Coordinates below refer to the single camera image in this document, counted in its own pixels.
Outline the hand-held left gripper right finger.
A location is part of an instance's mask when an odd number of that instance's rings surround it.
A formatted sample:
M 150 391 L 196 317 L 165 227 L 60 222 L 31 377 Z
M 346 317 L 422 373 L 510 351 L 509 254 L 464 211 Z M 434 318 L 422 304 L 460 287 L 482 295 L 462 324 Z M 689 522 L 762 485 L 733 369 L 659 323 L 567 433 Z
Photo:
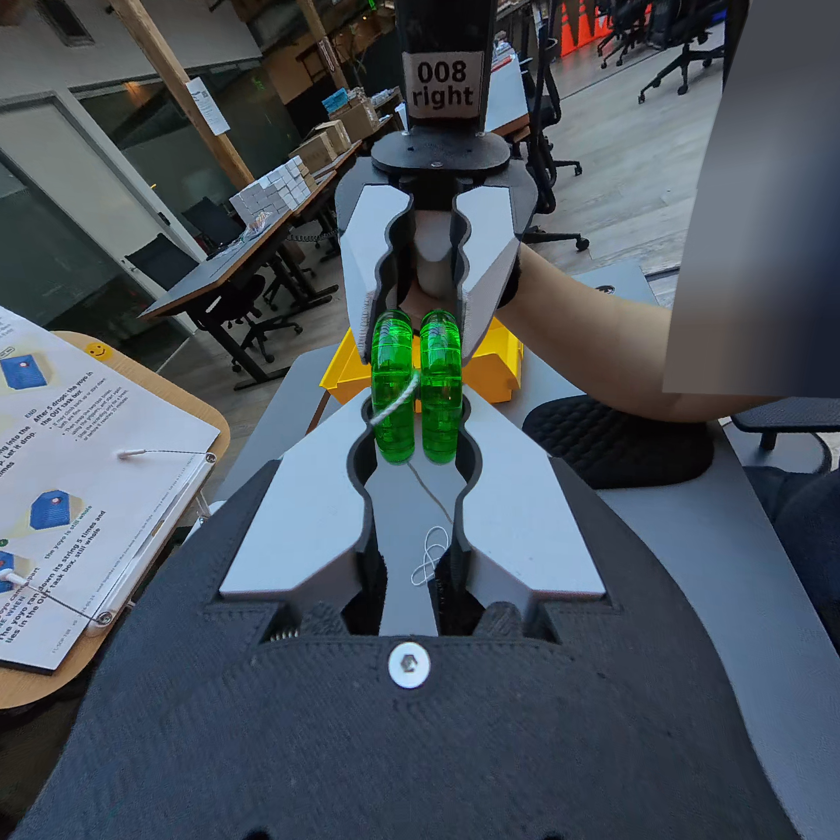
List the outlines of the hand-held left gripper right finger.
M 492 604 L 532 623 L 546 602 L 596 603 L 606 588 L 551 457 L 475 392 L 466 392 L 449 546 L 429 582 L 437 631 L 471 634 Z

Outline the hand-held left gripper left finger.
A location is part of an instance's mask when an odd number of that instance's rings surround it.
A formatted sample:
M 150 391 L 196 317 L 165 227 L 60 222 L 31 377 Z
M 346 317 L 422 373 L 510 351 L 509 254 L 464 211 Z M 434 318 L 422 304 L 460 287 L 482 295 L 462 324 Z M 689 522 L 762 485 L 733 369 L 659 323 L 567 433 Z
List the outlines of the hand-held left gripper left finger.
M 371 389 L 360 392 L 282 457 L 219 593 L 279 600 L 298 615 L 339 610 L 384 592 L 384 561 L 366 482 L 377 467 Z

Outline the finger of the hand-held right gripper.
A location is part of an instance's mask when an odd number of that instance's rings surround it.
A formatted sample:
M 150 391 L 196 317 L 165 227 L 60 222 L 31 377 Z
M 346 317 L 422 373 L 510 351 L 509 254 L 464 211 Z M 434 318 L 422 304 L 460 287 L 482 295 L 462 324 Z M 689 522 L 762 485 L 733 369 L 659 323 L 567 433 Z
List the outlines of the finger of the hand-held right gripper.
M 334 202 L 350 328 L 369 364 L 378 318 L 396 309 L 411 286 L 414 199 L 384 174 L 346 174 Z
M 538 196 L 525 167 L 507 167 L 453 199 L 455 317 L 463 364 L 487 334 Z

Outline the green transparent yoyo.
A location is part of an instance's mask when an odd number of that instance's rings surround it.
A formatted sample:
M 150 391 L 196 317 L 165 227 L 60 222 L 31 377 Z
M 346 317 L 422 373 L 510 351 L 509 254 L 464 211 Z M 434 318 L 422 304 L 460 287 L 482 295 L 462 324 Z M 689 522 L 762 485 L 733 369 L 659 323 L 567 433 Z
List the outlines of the green transparent yoyo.
M 423 452 L 437 465 L 455 459 L 463 415 L 460 334 L 447 310 L 430 311 L 413 357 L 414 332 L 401 310 L 384 312 L 374 327 L 371 355 L 371 425 L 385 460 L 399 466 L 415 451 L 415 403 L 421 403 Z

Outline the person's right forearm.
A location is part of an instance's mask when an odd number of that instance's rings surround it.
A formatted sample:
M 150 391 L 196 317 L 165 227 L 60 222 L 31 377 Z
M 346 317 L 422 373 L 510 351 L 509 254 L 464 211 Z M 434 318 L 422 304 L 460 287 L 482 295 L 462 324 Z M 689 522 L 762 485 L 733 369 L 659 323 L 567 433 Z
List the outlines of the person's right forearm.
M 666 393 L 670 310 L 587 287 L 526 245 L 518 289 L 497 318 L 569 383 L 626 414 L 675 424 L 705 423 L 778 396 Z

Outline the white desk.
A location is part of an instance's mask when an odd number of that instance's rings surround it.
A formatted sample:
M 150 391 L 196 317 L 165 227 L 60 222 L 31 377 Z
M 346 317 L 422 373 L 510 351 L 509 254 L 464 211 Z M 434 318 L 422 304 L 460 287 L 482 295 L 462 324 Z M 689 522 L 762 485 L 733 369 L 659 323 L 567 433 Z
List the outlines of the white desk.
M 512 51 L 493 65 L 485 118 L 486 133 L 510 137 L 529 127 L 529 105 L 522 83 L 522 69 Z

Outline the cardboard box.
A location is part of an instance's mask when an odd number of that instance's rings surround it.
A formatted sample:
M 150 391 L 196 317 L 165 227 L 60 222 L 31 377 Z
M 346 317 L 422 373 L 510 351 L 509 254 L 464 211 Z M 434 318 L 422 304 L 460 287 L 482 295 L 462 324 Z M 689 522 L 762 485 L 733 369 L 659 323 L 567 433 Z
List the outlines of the cardboard box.
M 329 167 L 346 153 L 353 142 L 343 122 L 332 120 L 316 126 L 310 135 L 292 152 L 289 161 L 302 163 L 310 173 Z
M 381 119 L 372 101 L 366 96 L 353 98 L 336 111 L 329 114 L 330 120 L 340 121 L 350 142 L 363 141 L 376 134 L 381 127 Z

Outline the black mesh pad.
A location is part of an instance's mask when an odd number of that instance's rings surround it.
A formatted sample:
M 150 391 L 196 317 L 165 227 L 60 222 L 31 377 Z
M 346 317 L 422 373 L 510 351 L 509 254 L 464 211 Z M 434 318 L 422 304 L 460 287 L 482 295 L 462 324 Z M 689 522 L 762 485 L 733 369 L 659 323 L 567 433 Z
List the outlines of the black mesh pad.
M 588 395 L 534 407 L 521 429 L 594 490 L 667 487 L 698 478 L 715 446 L 705 423 L 619 412 Z

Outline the yellow plastic bin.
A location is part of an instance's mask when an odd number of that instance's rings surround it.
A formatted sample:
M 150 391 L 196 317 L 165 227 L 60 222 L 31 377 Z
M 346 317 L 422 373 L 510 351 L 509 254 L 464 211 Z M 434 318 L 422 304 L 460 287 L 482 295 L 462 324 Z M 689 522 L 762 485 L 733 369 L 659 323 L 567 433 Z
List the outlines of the yellow plastic bin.
M 523 343 L 497 318 L 463 369 L 463 382 L 487 402 L 510 401 L 522 383 Z M 363 364 L 353 333 L 347 329 L 320 386 L 341 405 L 371 384 L 371 367 Z

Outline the orange traffic cone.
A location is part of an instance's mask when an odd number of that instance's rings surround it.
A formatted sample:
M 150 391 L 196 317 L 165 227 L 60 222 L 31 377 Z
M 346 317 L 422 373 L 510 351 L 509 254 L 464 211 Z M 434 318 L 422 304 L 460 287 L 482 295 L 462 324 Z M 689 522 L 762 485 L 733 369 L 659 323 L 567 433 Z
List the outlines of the orange traffic cone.
M 571 1 L 560 3 L 560 57 L 595 43 L 606 67 L 617 56 L 621 66 L 627 53 L 646 36 L 653 5 L 642 1 Z

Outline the long wooden desk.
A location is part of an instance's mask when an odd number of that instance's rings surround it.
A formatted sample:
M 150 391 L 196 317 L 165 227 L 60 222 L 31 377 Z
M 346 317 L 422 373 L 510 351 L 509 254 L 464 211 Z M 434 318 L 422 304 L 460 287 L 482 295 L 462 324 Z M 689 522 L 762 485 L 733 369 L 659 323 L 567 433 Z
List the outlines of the long wooden desk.
M 161 319 L 177 314 L 188 315 L 194 323 L 219 343 L 232 362 L 248 379 L 237 383 L 235 390 L 241 391 L 255 385 L 279 380 L 289 368 L 267 371 L 261 367 L 232 335 L 225 329 L 225 319 L 207 321 L 207 314 L 222 294 L 222 289 L 251 275 L 258 268 L 270 264 L 277 251 L 289 238 L 291 230 L 298 223 L 306 223 L 322 209 L 334 195 L 340 173 L 346 172 L 355 156 L 362 150 L 363 142 L 356 141 L 325 169 L 326 176 L 318 183 L 316 190 L 299 206 L 283 215 L 271 213 L 258 226 L 258 235 L 244 242 L 231 244 L 227 250 L 196 266 L 180 279 L 162 298 L 144 310 L 140 318 L 144 321 Z

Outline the printed instruction sheet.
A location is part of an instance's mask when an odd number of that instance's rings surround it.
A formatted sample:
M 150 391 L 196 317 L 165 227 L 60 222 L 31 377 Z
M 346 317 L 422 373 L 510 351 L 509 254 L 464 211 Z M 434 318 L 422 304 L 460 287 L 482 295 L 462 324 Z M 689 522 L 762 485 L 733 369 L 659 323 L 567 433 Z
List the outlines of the printed instruction sheet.
M 212 465 L 217 429 L 5 308 L 1 315 L 2 570 L 88 615 L 118 611 L 156 527 Z M 2 666 L 54 673 L 100 626 L 1 586 Z

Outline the white paper notice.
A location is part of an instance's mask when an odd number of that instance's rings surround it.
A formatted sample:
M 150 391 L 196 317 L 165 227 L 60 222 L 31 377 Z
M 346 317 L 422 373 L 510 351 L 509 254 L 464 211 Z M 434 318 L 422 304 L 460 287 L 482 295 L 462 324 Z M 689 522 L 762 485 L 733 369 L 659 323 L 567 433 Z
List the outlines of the white paper notice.
M 204 80 L 195 77 L 189 80 L 185 87 L 190 92 L 198 111 L 212 134 L 217 137 L 228 132 L 230 129 L 228 121 L 216 104 Z

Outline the glass door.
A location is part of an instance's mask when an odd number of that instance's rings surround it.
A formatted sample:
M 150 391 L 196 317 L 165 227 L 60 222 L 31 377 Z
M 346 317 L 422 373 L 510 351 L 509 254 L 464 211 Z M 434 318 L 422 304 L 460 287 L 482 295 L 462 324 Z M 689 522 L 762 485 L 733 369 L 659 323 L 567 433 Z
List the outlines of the glass door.
M 67 88 L 2 98 L 2 304 L 42 326 L 106 339 L 154 328 L 165 294 L 127 255 L 184 224 Z

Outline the wooden post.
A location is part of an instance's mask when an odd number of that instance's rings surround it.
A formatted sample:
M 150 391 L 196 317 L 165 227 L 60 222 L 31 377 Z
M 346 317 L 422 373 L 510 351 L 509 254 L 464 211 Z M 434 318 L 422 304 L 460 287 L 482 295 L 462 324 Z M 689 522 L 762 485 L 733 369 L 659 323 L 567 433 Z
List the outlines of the wooden post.
M 226 133 L 215 135 L 201 114 L 192 93 L 187 89 L 190 78 L 186 70 L 142 3 L 139 1 L 111 1 L 110 5 L 123 26 L 128 30 L 133 41 L 141 48 L 157 75 L 163 80 L 173 99 L 199 133 L 205 146 L 223 169 L 234 188 L 239 190 L 252 183 L 254 176 Z

